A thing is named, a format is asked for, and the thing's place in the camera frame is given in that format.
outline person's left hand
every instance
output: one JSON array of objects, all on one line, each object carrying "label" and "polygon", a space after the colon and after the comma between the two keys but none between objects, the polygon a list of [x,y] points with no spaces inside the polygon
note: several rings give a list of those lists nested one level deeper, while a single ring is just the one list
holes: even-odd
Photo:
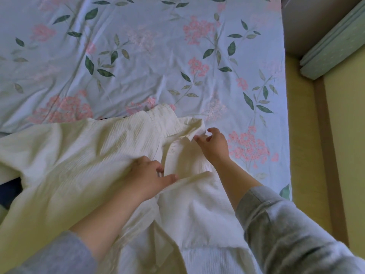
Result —
[{"label": "person's left hand", "polygon": [[178,179],[176,174],[158,177],[157,172],[163,172],[161,163],[151,161],[146,156],[140,157],[133,162],[131,171],[125,177],[126,186],[133,188],[141,202],[151,199]]}]

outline bed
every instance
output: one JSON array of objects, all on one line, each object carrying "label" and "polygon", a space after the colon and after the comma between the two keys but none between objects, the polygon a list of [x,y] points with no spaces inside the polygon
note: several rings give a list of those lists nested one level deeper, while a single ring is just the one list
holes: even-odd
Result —
[{"label": "bed", "polygon": [[280,0],[2,0],[0,132],[167,103],[291,199]]}]

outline gray sweatshirt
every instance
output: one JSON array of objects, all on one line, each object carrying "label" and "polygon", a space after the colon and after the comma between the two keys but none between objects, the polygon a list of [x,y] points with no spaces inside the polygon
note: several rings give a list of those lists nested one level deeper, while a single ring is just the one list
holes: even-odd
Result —
[{"label": "gray sweatshirt", "polygon": [[[250,189],[236,216],[264,273],[365,273],[363,259],[268,187]],[[77,235],[66,231],[7,274],[90,274],[97,265]]]}]

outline brown baseboard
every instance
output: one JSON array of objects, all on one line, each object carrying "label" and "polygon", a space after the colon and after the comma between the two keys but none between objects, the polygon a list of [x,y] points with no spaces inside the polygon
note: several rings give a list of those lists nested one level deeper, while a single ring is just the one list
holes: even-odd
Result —
[{"label": "brown baseboard", "polygon": [[333,144],[330,115],[328,111],[326,88],[323,76],[314,81],[319,132],[321,134],[322,154],[325,164],[328,203],[330,207],[332,235],[349,246],[344,203],[342,201],[340,179],[338,177],[335,147]]}]

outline floor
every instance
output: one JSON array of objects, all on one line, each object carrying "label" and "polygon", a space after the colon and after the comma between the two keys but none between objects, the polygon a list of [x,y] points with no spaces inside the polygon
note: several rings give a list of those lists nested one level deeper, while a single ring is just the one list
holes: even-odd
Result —
[{"label": "floor", "polygon": [[298,59],[287,56],[285,66],[293,201],[300,210],[331,233],[313,83],[300,75]]}]

